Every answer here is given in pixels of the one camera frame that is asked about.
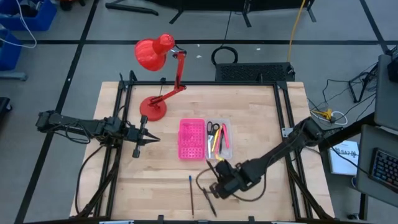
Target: white paper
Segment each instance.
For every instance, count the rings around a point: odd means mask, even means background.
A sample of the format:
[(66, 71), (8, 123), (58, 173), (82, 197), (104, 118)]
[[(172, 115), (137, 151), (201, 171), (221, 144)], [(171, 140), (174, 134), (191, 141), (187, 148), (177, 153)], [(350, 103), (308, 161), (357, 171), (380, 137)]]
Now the white paper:
[[(349, 159), (354, 164), (358, 165), (359, 149), (358, 144), (354, 141), (343, 141), (342, 143), (333, 146), (341, 156)], [(330, 170), (332, 174), (340, 175), (356, 175), (357, 168), (337, 155), (335, 151), (329, 149)]]

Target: pink pencil case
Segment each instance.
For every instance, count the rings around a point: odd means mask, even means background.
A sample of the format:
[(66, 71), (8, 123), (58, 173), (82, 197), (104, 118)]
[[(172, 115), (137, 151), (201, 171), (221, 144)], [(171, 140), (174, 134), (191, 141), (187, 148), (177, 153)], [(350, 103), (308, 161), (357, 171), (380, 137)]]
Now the pink pencil case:
[(205, 150), (205, 120), (181, 119), (178, 131), (178, 158), (185, 160), (204, 159)]

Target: wooden table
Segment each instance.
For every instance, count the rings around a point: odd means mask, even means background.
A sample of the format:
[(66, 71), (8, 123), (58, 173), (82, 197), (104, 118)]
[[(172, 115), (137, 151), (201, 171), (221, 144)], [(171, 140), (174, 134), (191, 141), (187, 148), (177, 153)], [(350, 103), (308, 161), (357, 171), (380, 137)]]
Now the wooden table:
[[(294, 120), (298, 123), (310, 116), (306, 94), (303, 83), (288, 83), (288, 86)], [(116, 82), (102, 84), (95, 119), (112, 115), (117, 87)], [(164, 86), (162, 92), (167, 93), (172, 88)], [(139, 124), (140, 102), (148, 96), (159, 94), (159, 89), (160, 86), (133, 87), (127, 117), (132, 124)], [(280, 96), (284, 107), (282, 92)], [(294, 220), (284, 159), (268, 169), (266, 193), (256, 202), (242, 202), (233, 197), (215, 199), (211, 195), (217, 217), (214, 217), (208, 202), (193, 181), (195, 218), (192, 218), (188, 176), (195, 178), (207, 165), (205, 161), (178, 159), (177, 133), (182, 118), (228, 118), (234, 145), (231, 164), (259, 157), (282, 140), (271, 86), (188, 86), (187, 90), (167, 100), (167, 113), (163, 119), (148, 122), (146, 126), (152, 134), (161, 138), (161, 142), (141, 147), (138, 159), (132, 158), (135, 144), (124, 142), (112, 219), (156, 220), (158, 215), (164, 215), (165, 220), (248, 220), (248, 216), (254, 216), (257, 221)], [(285, 112), (284, 119), (288, 126)], [(85, 158), (98, 145), (95, 141), (87, 145)], [(102, 149), (90, 159), (81, 175), (78, 197), (80, 209), (98, 188), (104, 152), (105, 149)], [(303, 150), (302, 160), (309, 191), (325, 211), (334, 216), (320, 156)], [(215, 177), (208, 172), (201, 176), (200, 184), (208, 187), (214, 181)], [(262, 188), (261, 182), (253, 189), (237, 194), (254, 198), (261, 193)], [(297, 190), (301, 214), (305, 216), (302, 197)], [(106, 192), (101, 214), (104, 214), (107, 198)]]

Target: concrete floor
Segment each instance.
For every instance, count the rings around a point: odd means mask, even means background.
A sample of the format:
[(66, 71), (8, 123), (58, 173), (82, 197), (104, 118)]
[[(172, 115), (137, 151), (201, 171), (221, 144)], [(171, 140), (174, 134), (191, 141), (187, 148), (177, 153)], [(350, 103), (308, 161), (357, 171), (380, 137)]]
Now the concrete floor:
[[(223, 39), (229, 12), (184, 12), (170, 25), (176, 13), (146, 2), (134, 1), (159, 11), (160, 16), (133, 12), (112, 11), (100, 0), (95, 11), (87, 40), (139, 40), (169, 32), (178, 40)], [(366, 0), (384, 40), (398, 42), (396, 0)], [(74, 5), (71, 12), (58, 11), (47, 32), (34, 32), (38, 40), (80, 40), (92, 1), (86, 7)], [(313, 23), (306, 11), (297, 26), (296, 40), (377, 40), (373, 28), (359, 0), (316, 0)], [(247, 28), (242, 16), (232, 13), (227, 39), (288, 40), (297, 9), (251, 12), (252, 28)], [(29, 40), (26, 32), (14, 32)], [(86, 44), (76, 70), (71, 63), (78, 49), (77, 41), (65, 44), (39, 44), (23, 49), (16, 70), (26, 72), (26, 82), (0, 80), (0, 96), (12, 100), (14, 110), (0, 127), (0, 222), (12, 223), (29, 183), (36, 159), (43, 145), (44, 134), (35, 129), (39, 111), (55, 109), (67, 75), (74, 74), (63, 107), (63, 114), (90, 119), (93, 117), (101, 82), (119, 80), (119, 72), (127, 77), (133, 69), (139, 80), (174, 79), (176, 63), (169, 60), (165, 68), (151, 73), (139, 66), (134, 58), (134, 45)], [(181, 45), (188, 50), (183, 80), (214, 80), (215, 68), (210, 62), (212, 51), (219, 45)], [(239, 62), (284, 62), (288, 45), (233, 44), (239, 52)], [(377, 62), (382, 54), (380, 45), (322, 45), (307, 43), (294, 45), (292, 65), (296, 81), (304, 82), (308, 97), (314, 103), (323, 101), (322, 90), (326, 79), (349, 80)], [(218, 62), (230, 62), (231, 56), (220, 52)], [(345, 83), (331, 83), (326, 98), (341, 92)], [(357, 106), (348, 115), (349, 124), (367, 107), (370, 100)], [(353, 101), (348, 91), (330, 101), (330, 108), (345, 112)], [(364, 115), (372, 112), (373, 106)], [(67, 218), (70, 213), (78, 170), (85, 146), (55, 136), (45, 161), (26, 222)], [(327, 159), (325, 174), (336, 217), (358, 212), (359, 192), (351, 187), (349, 177), (331, 175)], [(369, 220), (375, 223), (396, 223), (398, 209), (371, 199)]]

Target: blue container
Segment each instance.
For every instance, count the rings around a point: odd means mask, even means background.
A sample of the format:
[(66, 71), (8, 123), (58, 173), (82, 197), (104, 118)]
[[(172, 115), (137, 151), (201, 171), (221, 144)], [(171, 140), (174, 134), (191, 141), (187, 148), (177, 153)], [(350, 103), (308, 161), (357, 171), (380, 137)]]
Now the blue container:
[[(21, 42), (8, 30), (0, 30), (0, 37), (13, 44), (21, 45)], [(21, 48), (22, 47), (20, 46), (3, 42), (2, 47), (0, 47), (0, 71), (12, 70), (15, 68), (18, 62), (19, 54), (21, 53)]]
[[(0, 0), (0, 14), (13, 14), (19, 12), (16, 0)], [(36, 17), (24, 17), (26, 25), (30, 30), (45, 31), (57, 13), (57, 8), (50, 0), (44, 0)], [(19, 17), (0, 17), (0, 24), (9, 30), (26, 30)]]

